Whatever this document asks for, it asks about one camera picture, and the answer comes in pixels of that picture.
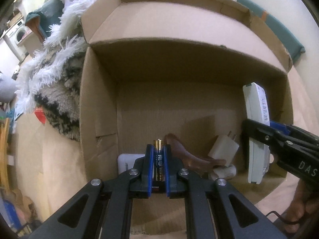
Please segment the person's right hand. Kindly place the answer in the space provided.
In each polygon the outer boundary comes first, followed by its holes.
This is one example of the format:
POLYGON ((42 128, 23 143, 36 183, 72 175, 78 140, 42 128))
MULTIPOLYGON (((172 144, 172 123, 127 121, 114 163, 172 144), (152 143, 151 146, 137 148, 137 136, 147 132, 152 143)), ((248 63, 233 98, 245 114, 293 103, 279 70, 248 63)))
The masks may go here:
POLYGON ((299 180, 294 198, 287 209, 286 220, 300 221, 306 215, 318 211, 318 190, 309 189, 303 180, 299 180))

